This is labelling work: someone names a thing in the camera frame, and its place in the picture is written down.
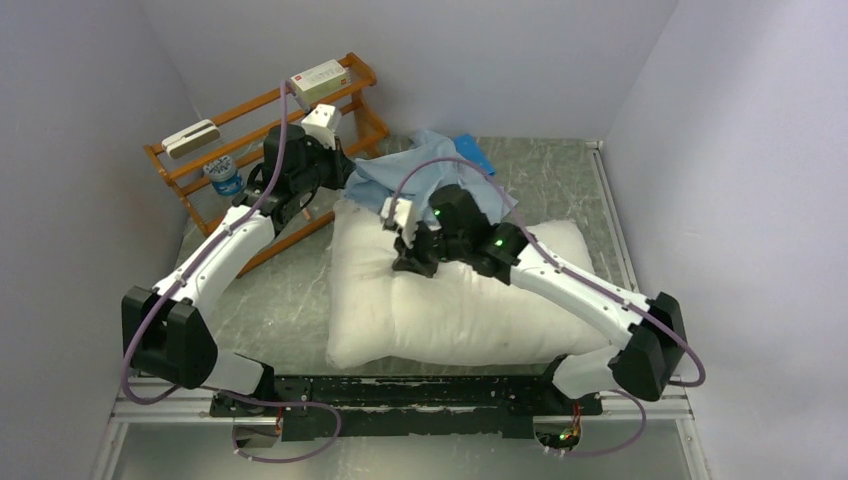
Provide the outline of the white pillow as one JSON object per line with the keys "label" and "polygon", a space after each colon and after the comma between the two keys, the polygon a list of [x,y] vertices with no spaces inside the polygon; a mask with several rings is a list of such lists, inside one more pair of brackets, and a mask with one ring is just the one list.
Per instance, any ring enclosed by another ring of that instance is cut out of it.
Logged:
{"label": "white pillow", "polygon": [[395,236],[377,214],[334,205],[328,363],[350,369],[384,357],[463,367],[547,363],[608,340],[528,291],[444,263],[433,278],[395,271]]}

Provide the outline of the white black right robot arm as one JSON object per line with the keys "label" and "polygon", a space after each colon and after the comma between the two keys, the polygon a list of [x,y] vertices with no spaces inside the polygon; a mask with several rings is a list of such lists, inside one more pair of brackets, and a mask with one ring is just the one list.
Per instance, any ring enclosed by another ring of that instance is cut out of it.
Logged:
{"label": "white black right robot arm", "polygon": [[440,264],[458,261],[483,277],[546,299],[607,340],[603,348],[553,362],[551,380],[539,389],[548,412],[565,413],[578,398],[602,390],[660,399],[684,355],[685,326],[675,297],[661,292],[649,298],[601,280],[525,229],[491,222],[458,185],[437,189],[429,205],[437,228],[419,218],[411,201],[385,200],[380,217],[397,234],[394,270],[431,278]]}

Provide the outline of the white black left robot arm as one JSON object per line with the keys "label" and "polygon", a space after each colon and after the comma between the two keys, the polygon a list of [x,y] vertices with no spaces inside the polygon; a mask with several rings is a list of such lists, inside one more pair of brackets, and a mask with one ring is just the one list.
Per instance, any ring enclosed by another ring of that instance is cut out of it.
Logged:
{"label": "white black left robot arm", "polygon": [[274,370],[216,344],[206,318],[247,263],[265,249],[322,189],[341,190],[354,170],[334,128],[274,127],[264,158],[222,222],[169,276],[150,288],[133,287],[121,301],[123,373],[133,369],[173,388],[210,388],[236,394],[261,416],[277,400]]}

